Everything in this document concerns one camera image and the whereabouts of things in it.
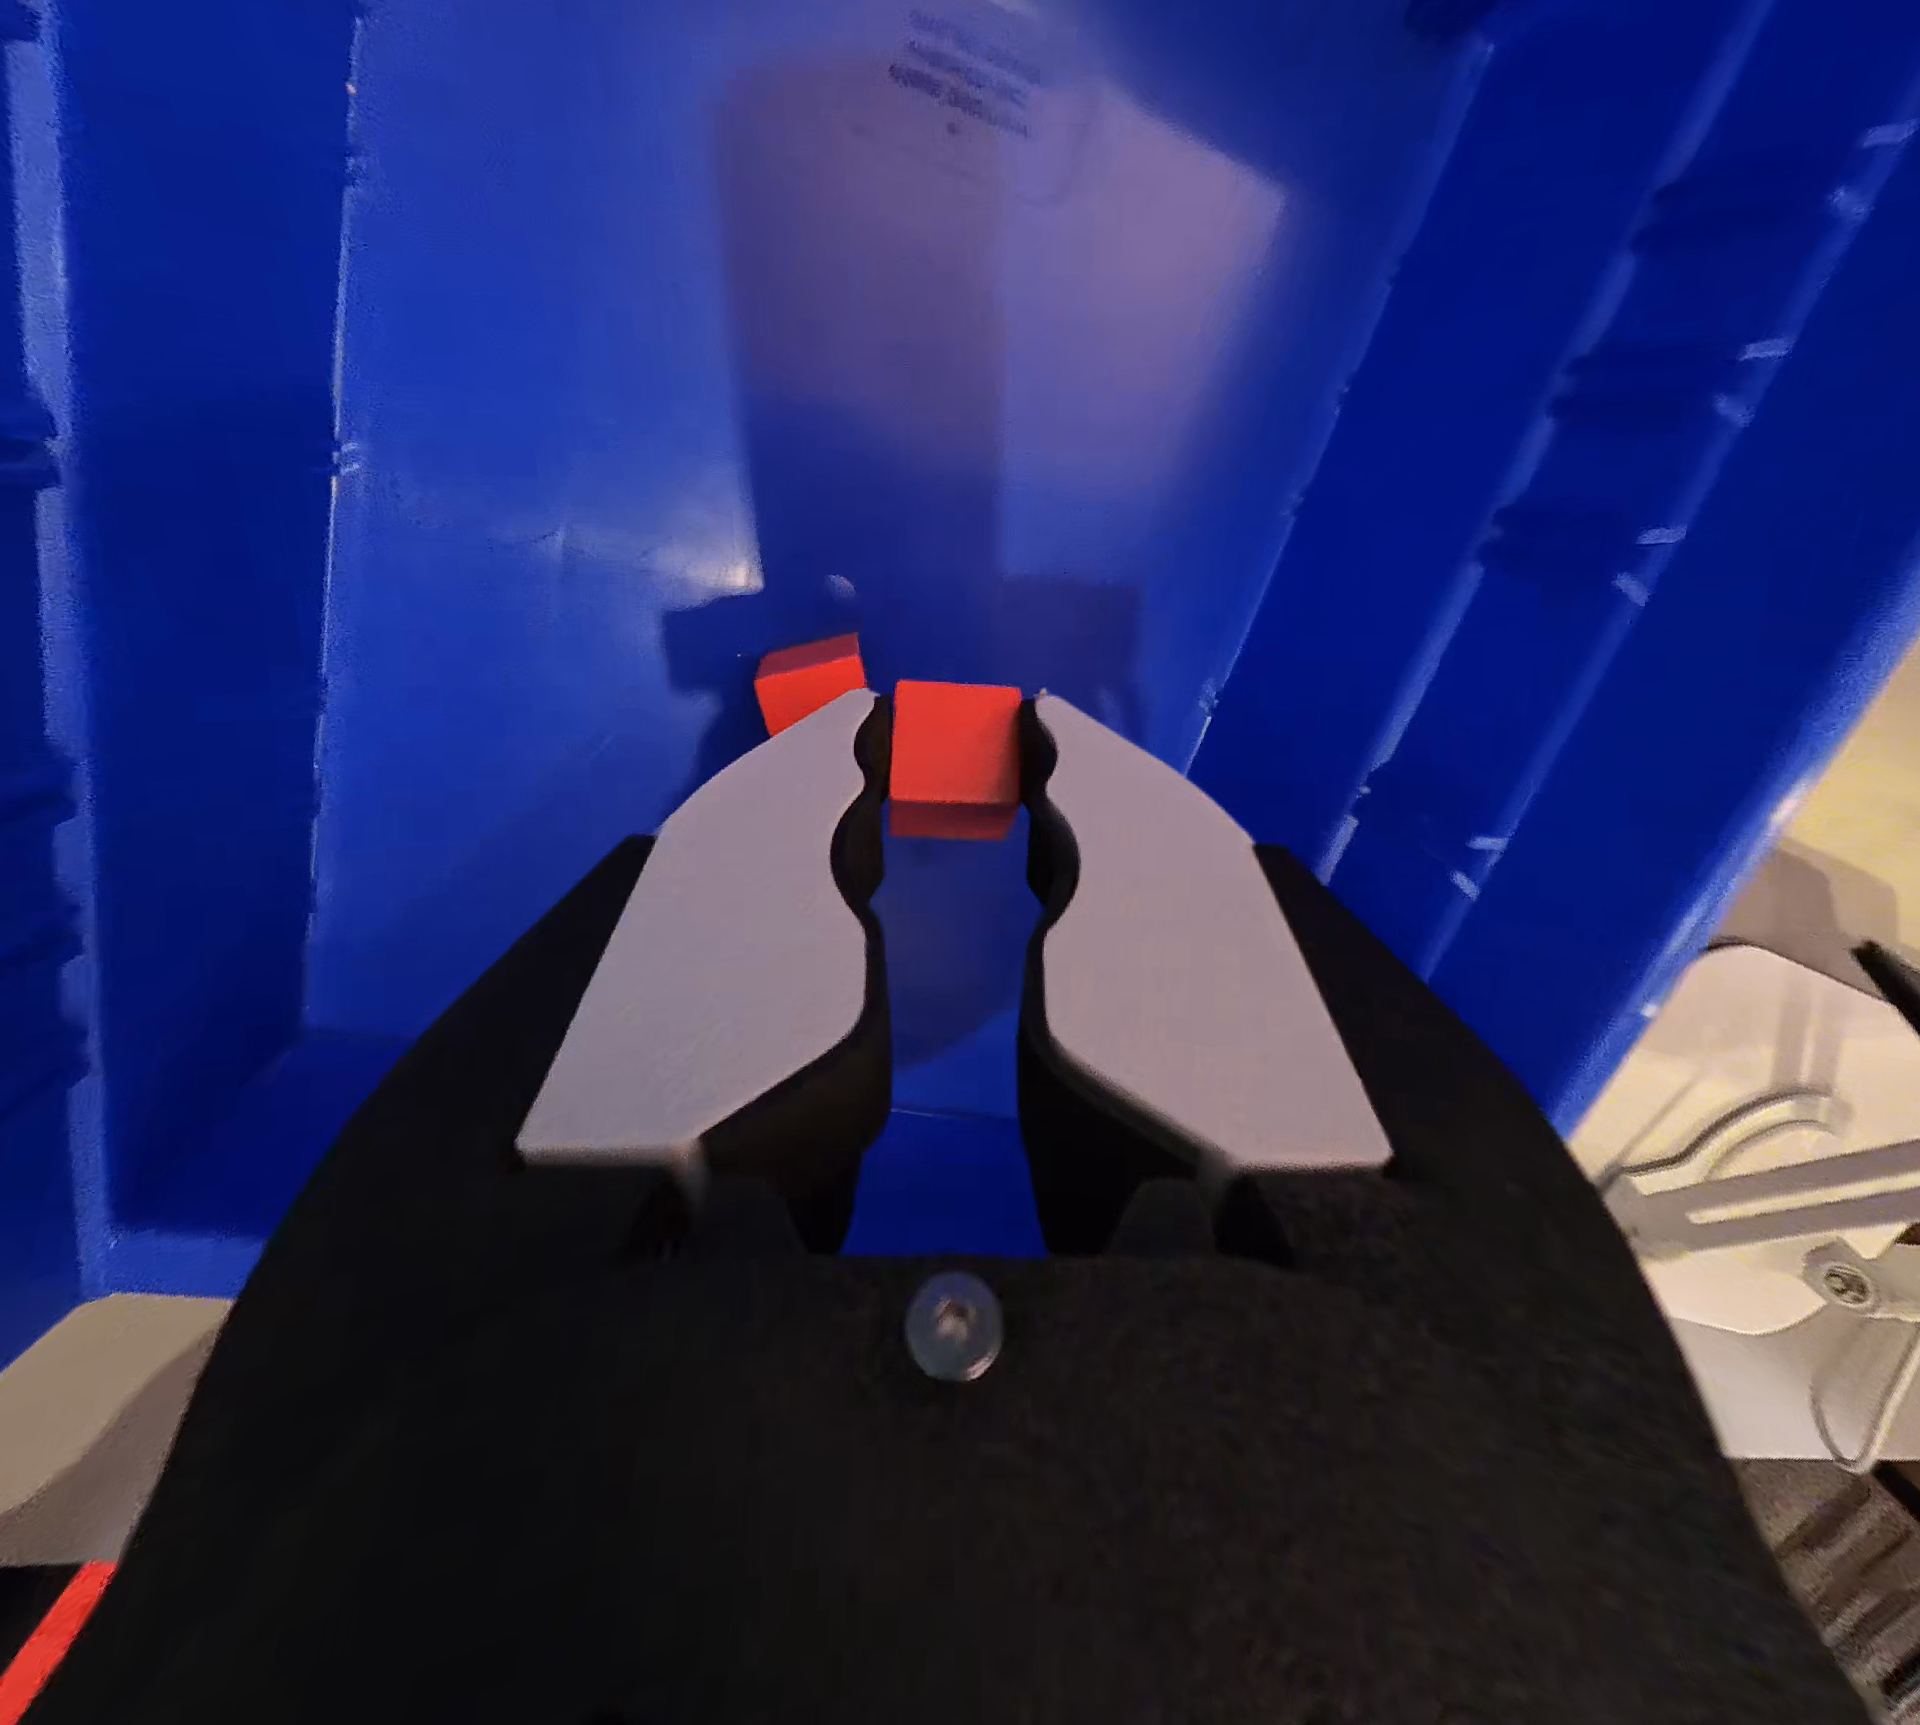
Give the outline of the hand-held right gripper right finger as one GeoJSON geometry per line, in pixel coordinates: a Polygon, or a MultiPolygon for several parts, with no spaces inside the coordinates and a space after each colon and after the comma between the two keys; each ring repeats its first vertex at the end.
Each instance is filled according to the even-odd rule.
{"type": "Polygon", "coordinates": [[[1021,737],[1040,921],[1018,1108],[1037,1204],[1382,1169],[1390,1139],[1252,836],[1060,697],[1027,703],[1021,737]]]}

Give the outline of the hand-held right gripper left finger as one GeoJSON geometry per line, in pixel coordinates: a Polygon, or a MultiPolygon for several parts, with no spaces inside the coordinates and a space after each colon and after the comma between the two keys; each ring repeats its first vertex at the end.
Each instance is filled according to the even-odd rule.
{"type": "Polygon", "coordinates": [[[665,820],[518,1131],[527,1165],[791,1201],[857,1176],[892,1110],[891,737],[888,704],[848,690],[665,820]]]}

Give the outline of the red wooden cube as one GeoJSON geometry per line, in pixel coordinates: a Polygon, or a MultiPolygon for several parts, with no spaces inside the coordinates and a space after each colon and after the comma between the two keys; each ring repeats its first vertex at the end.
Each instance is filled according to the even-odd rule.
{"type": "Polygon", "coordinates": [[[804,722],[826,704],[869,688],[858,634],[791,644],[759,659],[754,699],[768,737],[804,722]]]}
{"type": "Polygon", "coordinates": [[[892,693],[891,797],[1000,811],[1023,799],[1016,687],[902,678],[892,693]]]}

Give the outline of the blue plastic bin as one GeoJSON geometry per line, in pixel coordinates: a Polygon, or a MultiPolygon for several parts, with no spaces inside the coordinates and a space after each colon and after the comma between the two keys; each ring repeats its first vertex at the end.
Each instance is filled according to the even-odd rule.
{"type": "Polygon", "coordinates": [[[1916,626],[1916,0],[5,0],[5,1358],[852,632],[1562,1131],[1916,626]]]}

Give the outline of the orange striped object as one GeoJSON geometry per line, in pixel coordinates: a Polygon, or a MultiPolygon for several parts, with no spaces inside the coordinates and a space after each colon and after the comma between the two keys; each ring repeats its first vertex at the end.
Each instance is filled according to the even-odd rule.
{"type": "Polygon", "coordinates": [[[2,1570],[2,1714],[16,1721],[101,1605],[118,1563],[2,1570]]]}

